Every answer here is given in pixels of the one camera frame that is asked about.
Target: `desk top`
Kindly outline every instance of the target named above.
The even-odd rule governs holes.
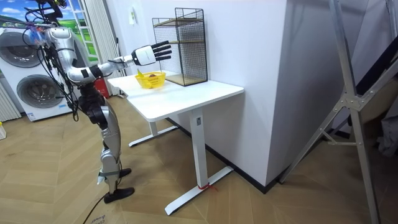
[[[108,80],[127,95],[130,104],[148,121],[154,122],[243,93],[243,88],[207,81],[190,86],[165,81],[164,86],[143,89],[134,75]]]

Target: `desk leg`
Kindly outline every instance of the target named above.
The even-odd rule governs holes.
[[[171,215],[182,205],[189,202],[198,194],[206,190],[210,185],[213,185],[233,170],[231,167],[227,166],[218,171],[215,175],[207,178],[205,133],[203,131],[203,114],[201,108],[190,111],[190,126],[192,133],[193,158],[195,160],[198,185],[174,200],[172,203],[168,204],[165,208],[167,215]]]
[[[172,131],[174,129],[177,129],[177,128],[178,128],[177,126],[171,126],[169,128],[163,129],[161,131],[157,131],[156,123],[155,122],[149,122],[149,129],[150,129],[151,135],[148,135],[146,137],[143,137],[143,138],[140,138],[138,140],[130,142],[129,143],[129,147],[133,147],[133,146],[136,146],[136,145],[138,145],[140,143],[149,141],[149,140],[155,138],[158,135],[165,134],[165,133],[167,133],[169,131]]]

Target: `wire rack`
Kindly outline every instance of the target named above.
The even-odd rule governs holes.
[[[175,8],[175,18],[153,18],[156,42],[168,40],[172,58],[160,61],[166,80],[182,86],[207,81],[205,21],[202,9]]]

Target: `baseboard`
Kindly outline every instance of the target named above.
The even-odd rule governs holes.
[[[192,137],[191,133],[186,130],[185,128],[181,127],[179,124],[177,124],[175,121],[173,121],[170,118],[166,118],[166,120],[173,125],[176,125],[182,132],[184,132],[187,136],[190,138]],[[270,190],[277,182],[275,178],[273,181],[271,181],[269,184],[266,186],[260,184],[258,181],[256,181],[254,178],[252,178],[249,174],[247,174],[245,171],[240,169],[237,165],[233,164],[231,161],[229,161],[227,158],[222,156],[220,153],[216,152],[213,148],[211,148],[209,145],[206,144],[206,150],[210,153],[212,153],[215,157],[217,157],[219,160],[223,161],[227,166],[230,166],[234,169],[236,173],[238,173],[241,177],[243,177],[245,180],[247,180],[251,185],[253,185],[255,188],[257,188],[259,191],[261,191],[263,194],[267,193],[268,190]]]

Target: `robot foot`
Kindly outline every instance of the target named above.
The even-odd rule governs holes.
[[[109,194],[109,192],[106,193],[106,195],[104,196],[104,202],[111,203],[113,201],[126,198],[126,197],[132,195],[133,193],[134,193],[134,188],[132,188],[132,187],[129,187],[126,189],[116,189],[113,192],[113,194]]]
[[[130,173],[131,173],[131,169],[125,168],[120,171],[119,178],[125,177],[125,176],[129,175]]]

